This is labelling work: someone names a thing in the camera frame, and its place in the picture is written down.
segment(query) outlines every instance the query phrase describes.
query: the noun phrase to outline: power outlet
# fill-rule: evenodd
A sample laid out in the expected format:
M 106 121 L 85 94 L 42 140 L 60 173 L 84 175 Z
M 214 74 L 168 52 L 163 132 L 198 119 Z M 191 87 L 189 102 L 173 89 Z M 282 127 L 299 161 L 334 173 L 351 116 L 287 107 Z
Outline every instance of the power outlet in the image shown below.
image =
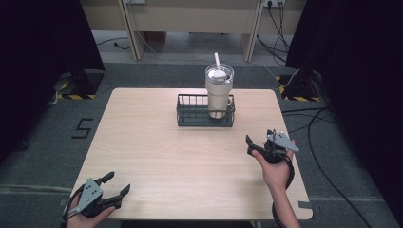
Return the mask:
M 284 6 L 285 0 L 264 0 L 263 6 L 268 7 L 269 1 L 272 2 L 272 8 L 279 8 L 280 4 Z

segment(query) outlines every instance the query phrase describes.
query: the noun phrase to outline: person's left hand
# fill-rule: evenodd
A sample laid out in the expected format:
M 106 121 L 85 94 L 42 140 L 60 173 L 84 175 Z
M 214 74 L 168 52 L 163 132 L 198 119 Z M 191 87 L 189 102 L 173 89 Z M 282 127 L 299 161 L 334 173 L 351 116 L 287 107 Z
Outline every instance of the person's left hand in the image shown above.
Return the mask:
M 70 209 L 78 205 L 80 195 L 77 195 L 71 203 Z M 101 221 L 105 220 L 110 214 L 115 211 L 115 207 L 106 208 L 98 216 L 87 218 L 82 214 L 75 215 L 67 221 L 67 228 L 95 228 Z

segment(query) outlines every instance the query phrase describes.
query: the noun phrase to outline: desk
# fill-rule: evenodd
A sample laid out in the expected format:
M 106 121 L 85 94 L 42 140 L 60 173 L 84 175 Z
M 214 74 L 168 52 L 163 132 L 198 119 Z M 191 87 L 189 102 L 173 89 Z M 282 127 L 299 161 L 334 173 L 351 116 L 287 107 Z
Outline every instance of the desk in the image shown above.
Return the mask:
M 268 128 L 286 132 L 277 97 L 268 89 L 233 89 L 233 127 L 178 127 L 179 93 L 205 89 L 117 88 L 106 106 L 74 189 L 115 171 L 104 198 L 131 190 L 112 219 L 273 219 L 261 168 L 246 154 L 245 135 L 263 145 Z M 311 209 L 297 160 L 288 196 L 298 219 Z
M 136 60 L 144 52 L 142 31 L 188 31 L 242 34 L 243 57 L 249 62 L 262 8 L 261 0 L 147 0 L 145 5 L 130 6 L 120 0 L 120 4 Z

